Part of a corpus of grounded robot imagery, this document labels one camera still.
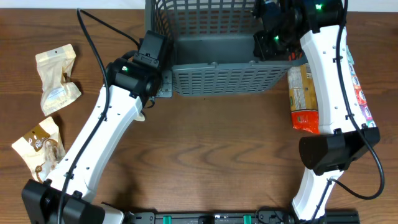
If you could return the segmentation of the blue tissue multipack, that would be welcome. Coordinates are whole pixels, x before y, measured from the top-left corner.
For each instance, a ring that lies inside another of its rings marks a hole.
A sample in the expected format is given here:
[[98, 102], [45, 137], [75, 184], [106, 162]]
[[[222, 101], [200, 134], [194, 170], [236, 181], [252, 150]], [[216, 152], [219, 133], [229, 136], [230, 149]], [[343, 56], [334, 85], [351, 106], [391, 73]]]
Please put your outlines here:
[[351, 74], [351, 80], [353, 82], [353, 86], [354, 86], [355, 94], [356, 94], [356, 98], [357, 98], [356, 105], [359, 106], [359, 108], [363, 114], [362, 117], [366, 120], [366, 125], [370, 128], [374, 128], [374, 127], [376, 127], [376, 123], [373, 120], [373, 116], [368, 107], [366, 97], [365, 97], [364, 92], [359, 83], [359, 78], [357, 77], [356, 72], [354, 70], [354, 60], [351, 55], [351, 52], [349, 51], [348, 46], [346, 46], [346, 52], [347, 52], [347, 56], [348, 56], [348, 65], [349, 65], [349, 70], [350, 70], [350, 74]]

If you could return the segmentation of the grey plastic laundry basket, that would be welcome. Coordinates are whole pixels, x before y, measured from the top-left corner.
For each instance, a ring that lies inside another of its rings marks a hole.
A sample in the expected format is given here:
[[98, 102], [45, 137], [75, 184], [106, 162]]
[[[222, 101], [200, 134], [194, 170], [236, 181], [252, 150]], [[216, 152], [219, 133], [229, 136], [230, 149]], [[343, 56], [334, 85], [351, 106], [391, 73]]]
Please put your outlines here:
[[258, 93], [272, 88], [295, 59], [255, 57], [254, 1], [146, 0], [145, 28], [168, 37], [172, 50], [158, 96]]

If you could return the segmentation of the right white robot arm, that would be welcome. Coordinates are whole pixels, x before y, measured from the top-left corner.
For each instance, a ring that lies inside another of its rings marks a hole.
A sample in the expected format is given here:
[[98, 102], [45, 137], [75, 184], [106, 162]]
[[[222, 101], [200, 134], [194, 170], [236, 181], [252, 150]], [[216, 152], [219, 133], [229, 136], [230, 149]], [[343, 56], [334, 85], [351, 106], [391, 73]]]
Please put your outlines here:
[[254, 55], [269, 59], [303, 50], [313, 75], [319, 134], [304, 137], [299, 153], [305, 166], [300, 188], [284, 214], [284, 223], [345, 223], [356, 215], [330, 213], [325, 205], [352, 162], [373, 153], [380, 141], [354, 87], [346, 49], [348, 2], [256, 1], [252, 15], [263, 29], [254, 35]]

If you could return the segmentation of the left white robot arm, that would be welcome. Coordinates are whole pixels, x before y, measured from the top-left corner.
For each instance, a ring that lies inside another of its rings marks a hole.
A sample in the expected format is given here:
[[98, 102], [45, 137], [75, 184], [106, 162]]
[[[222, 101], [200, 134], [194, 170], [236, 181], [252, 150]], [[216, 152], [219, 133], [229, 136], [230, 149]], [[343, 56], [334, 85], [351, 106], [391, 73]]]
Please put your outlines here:
[[148, 100], [160, 91], [173, 42], [147, 31], [139, 50], [109, 63], [88, 121], [65, 157], [43, 182], [29, 180], [22, 200], [31, 223], [123, 223], [125, 213], [94, 205], [109, 158]]

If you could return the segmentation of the orange spaghetti packet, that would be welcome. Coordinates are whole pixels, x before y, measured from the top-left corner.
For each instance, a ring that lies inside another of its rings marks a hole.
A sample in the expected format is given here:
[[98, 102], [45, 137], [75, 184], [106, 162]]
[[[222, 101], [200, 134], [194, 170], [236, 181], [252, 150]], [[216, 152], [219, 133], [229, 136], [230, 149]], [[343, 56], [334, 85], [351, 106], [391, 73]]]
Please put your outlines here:
[[293, 128], [319, 134], [318, 104], [309, 63], [290, 68], [287, 79]]

